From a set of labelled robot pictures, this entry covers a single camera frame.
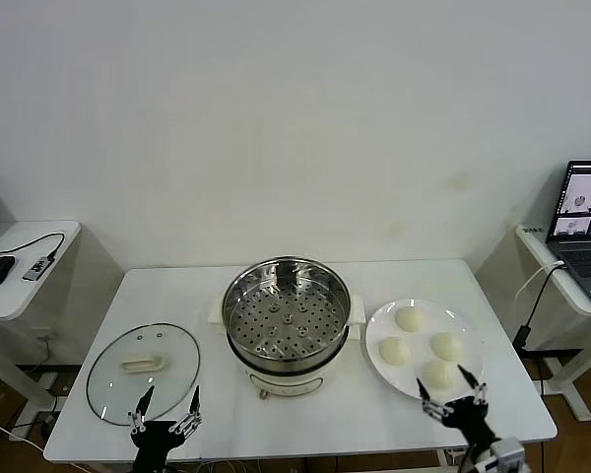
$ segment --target glass lid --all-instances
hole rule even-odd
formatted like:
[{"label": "glass lid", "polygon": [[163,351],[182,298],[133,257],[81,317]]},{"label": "glass lid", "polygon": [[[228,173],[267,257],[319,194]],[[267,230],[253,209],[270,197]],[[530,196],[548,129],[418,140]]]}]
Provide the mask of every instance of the glass lid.
[{"label": "glass lid", "polygon": [[155,386],[145,420],[175,407],[199,371],[199,347],[190,333],[167,323],[134,328],[98,356],[86,387],[92,410],[106,422],[128,426],[128,412]]}]

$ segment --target white side table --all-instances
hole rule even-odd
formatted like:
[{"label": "white side table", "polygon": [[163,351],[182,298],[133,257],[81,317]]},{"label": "white side table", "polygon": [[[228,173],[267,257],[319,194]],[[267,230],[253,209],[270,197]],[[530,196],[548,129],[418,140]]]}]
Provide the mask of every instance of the white side table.
[{"label": "white side table", "polygon": [[[557,260],[556,256],[545,244],[547,229],[544,226],[519,225],[516,229],[516,235],[540,265],[549,264]],[[552,281],[576,312],[591,317],[591,300],[567,271],[555,271],[552,275]],[[543,381],[545,394],[560,394],[564,396],[573,415],[580,422],[591,421],[591,411],[589,411],[582,396],[580,396],[580,393],[573,385],[574,381],[591,368],[591,336],[587,340],[586,345],[586,348],[565,366],[557,358],[544,359],[553,375],[550,379]],[[539,392],[541,392],[541,382],[535,381],[535,384]]]},{"label": "white side table", "polygon": [[[53,236],[35,243],[27,248],[13,253],[16,263],[9,272],[7,279],[0,285],[0,321],[13,320],[25,311],[34,295],[39,291],[50,272],[64,255],[75,236],[79,233],[80,225],[74,221],[55,222],[13,222],[0,224],[0,250],[14,248],[51,233],[62,233],[65,236],[63,244],[55,254],[55,261],[46,269],[37,281],[26,281],[22,277],[43,256],[50,253],[61,240],[60,236]],[[29,402],[22,411],[17,424],[27,424],[34,420],[39,411],[49,411],[55,404],[55,398],[46,392],[56,373],[45,373],[39,383],[34,382],[0,350],[0,379],[25,396]],[[55,410],[60,410],[65,397],[57,399]],[[30,427],[21,427],[13,433],[25,437]]]}]

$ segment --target laptop keyboard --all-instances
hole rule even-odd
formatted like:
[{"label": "laptop keyboard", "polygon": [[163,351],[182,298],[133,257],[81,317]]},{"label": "laptop keyboard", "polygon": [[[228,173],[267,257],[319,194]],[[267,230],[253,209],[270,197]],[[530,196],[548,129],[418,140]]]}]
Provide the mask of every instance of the laptop keyboard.
[{"label": "laptop keyboard", "polygon": [[591,250],[565,251],[562,254],[581,278],[591,278]]}]

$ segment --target white plate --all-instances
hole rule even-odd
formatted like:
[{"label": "white plate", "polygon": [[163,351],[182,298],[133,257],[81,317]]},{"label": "white plate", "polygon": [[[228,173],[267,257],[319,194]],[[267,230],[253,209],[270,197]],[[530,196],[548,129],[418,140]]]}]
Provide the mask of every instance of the white plate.
[{"label": "white plate", "polygon": [[[424,315],[423,330],[406,332],[398,326],[396,310],[405,306],[414,306]],[[374,368],[392,386],[417,399],[421,398],[416,378],[419,377],[434,400],[447,402],[472,392],[462,373],[455,367],[454,382],[446,389],[436,389],[423,380],[423,366],[433,360],[439,360],[430,346],[433,336],[442,332],[455,332],[464,344],[464,353],[459,365],[480,379],[484,371],[483,342],[471,326],[457,313],[440,304],[419,299],[401,299],[380,308],[368,321],[365,330],[365,345]],[[405,340],[412,350],[411,360],[402,367],[386,363],[378,352],[378,345],[388,337]]]}]

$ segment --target stainless steel steamer basket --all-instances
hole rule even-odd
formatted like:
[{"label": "stainless steel steamer basket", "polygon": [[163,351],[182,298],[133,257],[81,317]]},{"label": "stainless steel steamer basket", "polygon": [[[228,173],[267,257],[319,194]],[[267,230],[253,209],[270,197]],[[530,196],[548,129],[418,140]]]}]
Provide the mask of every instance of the stainless steel steamer basket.
[{"label": "stainless steel steamer basket", "polygon": [[296,375],[335,357],[348,338],[350,312],[348,288],[332,269],[284,256],[251,266],[230,284],[222,321],[249,366]]}]

